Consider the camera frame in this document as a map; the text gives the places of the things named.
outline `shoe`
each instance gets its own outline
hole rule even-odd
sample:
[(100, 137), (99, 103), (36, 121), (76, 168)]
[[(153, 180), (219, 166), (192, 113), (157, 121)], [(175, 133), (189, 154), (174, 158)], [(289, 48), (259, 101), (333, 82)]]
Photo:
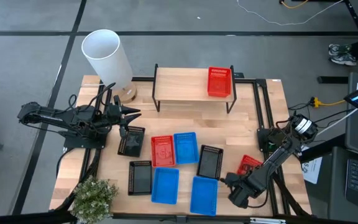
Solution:
[(351, 51), (351, 45), (339, 45), (339, 44), (330, 44), (328, 46), (328, 54), (330, 56), (338, 56), (342, 54), (347, 54)]
[(339, 55), (339, 56), (332, 56), (329, 58), (332, 62), (340, 64), (340, 65), (348, 65), (348, 66), (355, 66), (356, 63), (356, 58), (353, 57), (353, 55), (347, 53), (344, 55)]

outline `blue tray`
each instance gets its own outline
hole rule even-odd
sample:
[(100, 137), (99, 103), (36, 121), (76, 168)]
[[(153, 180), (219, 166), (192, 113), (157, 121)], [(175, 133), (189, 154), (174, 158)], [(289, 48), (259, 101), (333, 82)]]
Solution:
[(155, 168), (152, 202), (176, 205), (178, 199), (179, 170)]
[(218, 181), (205, 177), (193, 177), (190, 212), (203, 215), (216, 215)]
[(199, 161), (196, 133), (173, 135), (177, 164), (190, 164)]

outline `black tray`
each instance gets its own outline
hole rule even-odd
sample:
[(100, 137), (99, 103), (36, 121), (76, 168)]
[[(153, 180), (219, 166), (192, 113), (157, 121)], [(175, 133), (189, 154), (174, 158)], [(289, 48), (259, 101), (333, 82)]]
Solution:
[(139, 157), (142, 149), (145, 128), (128, 126), (126, 137), (122, 138), (118, 154), (122, 156)]
[(152, 161), (129, 162), (128, 195), (152, 193)]
[(219, 180), (221, 177), (223, 149), (212, 146), (201, 146), (197, 175)]

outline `white cylinder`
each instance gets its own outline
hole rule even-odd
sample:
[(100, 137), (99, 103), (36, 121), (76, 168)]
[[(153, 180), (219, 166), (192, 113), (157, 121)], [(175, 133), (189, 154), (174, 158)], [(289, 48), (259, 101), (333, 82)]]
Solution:
[(85, 37), (81, 49), (105, 85), (115, 82), (112, 89), (121, 90), (130, 84), (133, 72), (115, 32), (96, 30)]

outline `red basket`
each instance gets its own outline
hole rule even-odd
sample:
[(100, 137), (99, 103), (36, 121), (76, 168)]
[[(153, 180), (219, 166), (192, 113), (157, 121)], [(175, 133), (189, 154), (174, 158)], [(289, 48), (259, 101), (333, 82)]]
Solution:
[(152, 137), (152, 167), (175, 165), (172, 136)]
[(231, 69), (210, 67), (208, 70), (208, 95), (227, 97), (231, 93)]
[(237, 174), (244, 175), (251, 169), (255, 168), (255, 166), (259, 166), (259, 165), (262, 165), (262, 163), (250, 156), (244, 155), (241, 159), (241, 163), (239, 169), (237, 170)]

